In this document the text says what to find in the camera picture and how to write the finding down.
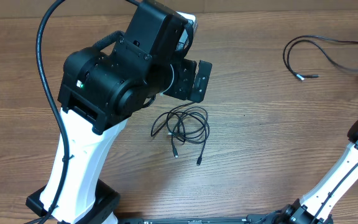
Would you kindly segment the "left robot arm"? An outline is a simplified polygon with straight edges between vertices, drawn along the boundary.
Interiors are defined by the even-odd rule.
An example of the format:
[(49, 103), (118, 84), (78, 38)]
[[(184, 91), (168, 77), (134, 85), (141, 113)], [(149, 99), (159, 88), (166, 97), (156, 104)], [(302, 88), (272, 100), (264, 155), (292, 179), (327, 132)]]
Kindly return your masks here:
[(56, 1), (36, 37), (40, 79), (60, 129), (46, 186), (27, 197), (37, 222), (116, 223), (119, 194), (99, 177), (107, 154), (127, 120), (157, 95), (189, 103), (204, 100), (212, 65), (188, 60), (198, 26), (192, 14), (157, 1), (136, 1), (126, 31), (117, 30), (65, 60), (57, 99), (42, 62), (42, 37)]

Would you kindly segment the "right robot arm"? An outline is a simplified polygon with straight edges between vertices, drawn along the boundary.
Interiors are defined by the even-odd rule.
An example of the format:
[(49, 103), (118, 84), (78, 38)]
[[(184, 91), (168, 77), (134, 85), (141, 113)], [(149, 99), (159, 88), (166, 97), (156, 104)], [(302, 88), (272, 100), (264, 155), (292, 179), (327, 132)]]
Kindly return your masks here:
[(332, 223), (330, 212), (358, 179), (358, 120), (347, 137), (349, 144), (320, 182), (302, 198), (284, 207), (272, 223)]

